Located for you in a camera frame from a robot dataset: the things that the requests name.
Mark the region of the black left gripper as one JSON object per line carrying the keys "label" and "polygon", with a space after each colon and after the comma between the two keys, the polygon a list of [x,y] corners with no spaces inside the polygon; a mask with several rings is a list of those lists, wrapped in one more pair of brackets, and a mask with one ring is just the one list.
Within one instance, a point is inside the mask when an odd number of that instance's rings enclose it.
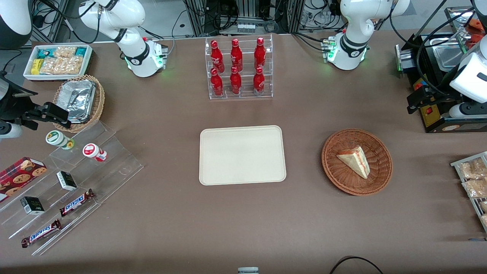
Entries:
{"label": "black left gripper", "polygon": [[436,106],[440,112],[448,112],[450,108],[463,102],[463,95],[456,90],[446,92],[443,95],[430,86],[420,86],[420,91],[424,97],[407,97],[407,113],[410,115],[427,103],[431,107]]}

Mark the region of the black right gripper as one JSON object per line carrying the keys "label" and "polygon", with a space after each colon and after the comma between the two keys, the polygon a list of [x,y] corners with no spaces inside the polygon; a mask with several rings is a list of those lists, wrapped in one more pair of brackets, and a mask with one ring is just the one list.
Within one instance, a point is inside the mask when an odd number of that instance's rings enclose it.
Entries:
{"label": "black right gripper", "polygon": [[14,97],[15,90],[9,88],[1,99],[0,119],[2,122],[24,126],[33,131],[38,129],[38,121],[48,123],[52,118],[54,127],[58,129],[70,129],[71,121],[68,120],[68,111],[52,102],[43,106],[34,104],[29,96]]}

